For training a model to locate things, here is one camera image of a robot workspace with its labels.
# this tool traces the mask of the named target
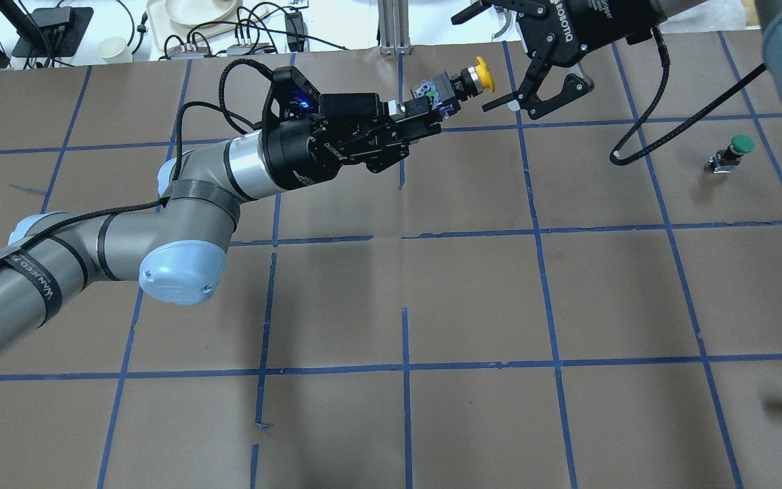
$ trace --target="black base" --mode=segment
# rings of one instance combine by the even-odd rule
[[[74,11],[74,24],[65,31],[65,37],[62,38],[62,43],[59,43],[59,49],[54,50],[54,58],[77,54],[77,47],[80,46],[80,41],[83,41],[83,34],[86,33],[86,28],[90,25],[90,19],[94,12],[92,7],[73,7],[72,10]],[[47,29],[41,30],[45,34],[49,32]],[[44,46],[33,47],[22,37],[16,42],[12,52],[12,58],[46,58],[46,56],[47,52]]]

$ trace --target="paper cup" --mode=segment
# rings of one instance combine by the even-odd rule
[[[105,62],[132,62],[131,50],[122,37],[108,37],[98,44],[98,55]]]

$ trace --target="green cap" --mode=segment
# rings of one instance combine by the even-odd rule
[[[749,136],[745,136],[743,134],[739,134],[738,136],[735,136],[732,138],[732,149],[739,155],[745,155],[747,153],[753,152],[754,145],[753,140],[750,139]]]

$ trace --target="yellow cap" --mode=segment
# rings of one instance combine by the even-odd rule
[[[494,76],[491,75],[491,69],[487,67],[487,63],[481,56],[475,56],[475,73],[479,75],[481,80],[481,86],[488,92],[494,93],[497,90],[494,84]]]

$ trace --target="black pole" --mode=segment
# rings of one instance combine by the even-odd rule
[[[16,5],[14,0],[0,0],[0,12],[8,19],[8,22],[12,23],[20,37],[31,44],[32,50],[44,50],[44,40],[41,39],[38,28],[35,28],[35,25],[20,10],[20,7]]]

